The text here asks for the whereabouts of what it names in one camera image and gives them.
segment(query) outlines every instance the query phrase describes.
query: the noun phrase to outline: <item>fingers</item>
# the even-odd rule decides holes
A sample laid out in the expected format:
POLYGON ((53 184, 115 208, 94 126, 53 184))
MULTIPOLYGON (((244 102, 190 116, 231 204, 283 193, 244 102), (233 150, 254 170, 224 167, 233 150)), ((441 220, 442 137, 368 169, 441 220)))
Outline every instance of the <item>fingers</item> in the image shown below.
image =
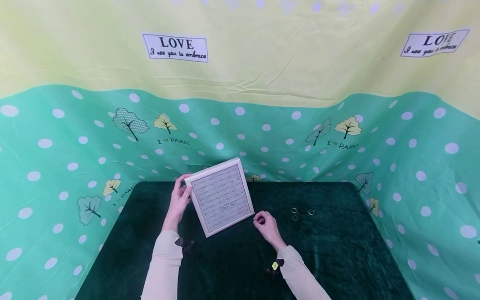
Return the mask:
POLYGON ((255 228, 257 228, 259 231, 260 231, 260 228, 262 228, 262 225, 260 223, 258 223, 257 221, 253 220, 253 225, 255 226, 255 228))
POLYGON ((179 191, 178 191, 178 193, 177 193, 177 196, 178 196, 178 197, 181 197, 181 196, 183 195, 183 192, 185 191, 186 188, 187 188, 186 185, 182 186, 182 187, 179 189, 179 191))
POLYGON ((189 197, 190 197, 190 192, 192 191, 192 186, 187 186, 187 188, 185 189, 185 191, 183 192, 183 195, 181 196, 181 198, 183 200, 185 200, 187 203, 192 201, 191 199, 189 200, 189 197))
POLYGON ((173 194, 178 194, 178 191, 180 190, 180 185, 181 185, 181 182, 189 177, 190 174, 183 174, 182 176, 178 177, 177 180, 175 180, 175 186, 173 187, 173 194))
POLYGON ((265 221, 267 221, 268 219, 272 219, 273 217, 269 212, 262 210, 261 212, 257 213, 255 217, 253 217, 253 219, 257 222, 259 221, 260 218, 264 218, 265 221))

